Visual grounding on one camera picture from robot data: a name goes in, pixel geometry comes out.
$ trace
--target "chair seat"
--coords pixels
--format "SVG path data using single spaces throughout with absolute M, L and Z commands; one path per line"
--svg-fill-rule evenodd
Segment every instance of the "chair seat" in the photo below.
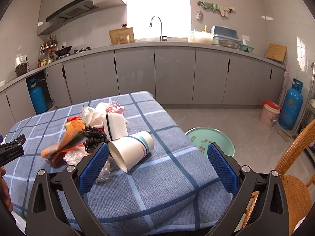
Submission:
M 288 203 L 290 235 L 297 223 L 310 211 L 311 195 L 306 185 L 295 176 L 283 175 L 281 181 Z

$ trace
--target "tile floor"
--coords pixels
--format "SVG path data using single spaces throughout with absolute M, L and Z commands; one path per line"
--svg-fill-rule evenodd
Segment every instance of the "tile floor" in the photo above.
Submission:
M 269 173 L 283 152 L 290 146 L 277 131 L 276 124 L 267 128 L 259 122 L 261 109 L 166 109 L 179 127 L 187 132 L 191 128 L 205 126 L 224 132 L 235 145 L 234 158 L 240 165 L 249 165 L 255 172 Z M 304 183 L 315 173 L 315 164 L 304 151 L 287 174 Z M 311 185 L 312 202 L 315 202 L 315 186 Z

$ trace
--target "pink bucket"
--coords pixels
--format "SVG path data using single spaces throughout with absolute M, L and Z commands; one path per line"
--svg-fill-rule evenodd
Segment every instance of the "pink bucket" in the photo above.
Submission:
M 268 128 L 273 127 L 277 121 L 277 116 L 280 113 L 280 107 L 272 101 L 263 103 L 262 112 L 260 114 L 260 122 Z

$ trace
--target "striped cloth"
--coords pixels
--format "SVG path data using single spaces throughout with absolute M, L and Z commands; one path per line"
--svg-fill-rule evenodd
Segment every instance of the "striped cloth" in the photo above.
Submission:
M 46 112 L 18 122 L 6 143 L 20 134 L 26 136 L 25 154 L 5 166 L 5 180 L 14 211 L 26 217 L 29 196 L 40 169 L 51 168 L 40 152 L 60 141 L 70 116 L 79 115 L 83 106 L 116 100 L 125 106 L 128 134 L 147 131 L 155 148 L 130 173 L 113 162 L 108 181 L 94 184 L 84 195 L 96 217 L 111 236 L 149 235 L 162 232 L 196 230 L 212 226 L 227 208 L 228 194 L 212 165 L 146 91 L 98 99 Z M 59 194 L 71 226 L 78 224 Z
M 198 4 L 198 6 L 201 6 L 204 10 L 205 9 L 212 9 L 213 12 L 219 11 L 221 8 L 221 6 L 219 4 L 215 4 L 215 3 L 199 1 L 197 4 Z

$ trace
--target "cutting board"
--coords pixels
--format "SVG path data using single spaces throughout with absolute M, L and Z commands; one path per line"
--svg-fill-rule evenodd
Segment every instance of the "cutting board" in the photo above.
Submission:
M 265 57 L 283 62 L 286 51 L 287 47 L 284 45 L 269 43 Z
M 124 44 L 124 43 L 132 43 L 134 42 L 133 28 L 120 28 L 109 30 L 109 37 L 111 38 L 111 44 Z

